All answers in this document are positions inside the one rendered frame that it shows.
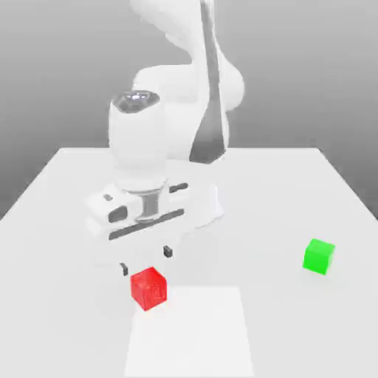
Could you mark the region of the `small red cube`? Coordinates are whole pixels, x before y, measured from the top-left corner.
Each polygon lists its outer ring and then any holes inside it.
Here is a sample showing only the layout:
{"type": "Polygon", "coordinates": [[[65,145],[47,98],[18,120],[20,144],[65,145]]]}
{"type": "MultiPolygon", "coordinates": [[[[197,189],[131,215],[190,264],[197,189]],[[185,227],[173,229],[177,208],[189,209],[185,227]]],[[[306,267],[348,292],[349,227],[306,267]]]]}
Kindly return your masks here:
{"type": "Polygon", "coordinates": [[[167,300],[167,281],[154,267],[130,277],[131,296],[144,311],[167,300]]]}

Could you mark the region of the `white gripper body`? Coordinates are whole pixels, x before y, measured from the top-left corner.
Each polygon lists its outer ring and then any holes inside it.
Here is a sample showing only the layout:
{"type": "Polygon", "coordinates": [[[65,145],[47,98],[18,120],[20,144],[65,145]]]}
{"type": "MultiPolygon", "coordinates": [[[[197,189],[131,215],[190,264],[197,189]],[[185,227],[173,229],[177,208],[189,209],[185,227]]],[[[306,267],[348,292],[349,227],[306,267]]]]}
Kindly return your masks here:
{"type": "Polygon", "coordinates": [[[193,230],[190,214],[183,208],[172,210],[148,223],[106,226],[87,219],[87,230],[96,238],[93,259],[101,264],[151,260],[167,245],[173,247],[184,234],[193,230]]]}

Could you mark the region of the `small green cube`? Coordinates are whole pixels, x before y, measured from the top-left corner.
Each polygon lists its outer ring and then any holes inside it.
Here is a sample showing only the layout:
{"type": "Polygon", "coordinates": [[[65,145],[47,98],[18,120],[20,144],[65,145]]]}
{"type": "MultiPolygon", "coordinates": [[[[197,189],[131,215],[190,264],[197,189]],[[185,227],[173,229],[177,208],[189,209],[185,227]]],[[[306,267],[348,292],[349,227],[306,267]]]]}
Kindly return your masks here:
{"type": "Polygon", "coordinates": [[[334,250],[334,244],[313,238],[306,247],[303,268],[326,275],[333,259],[334,250]]]}

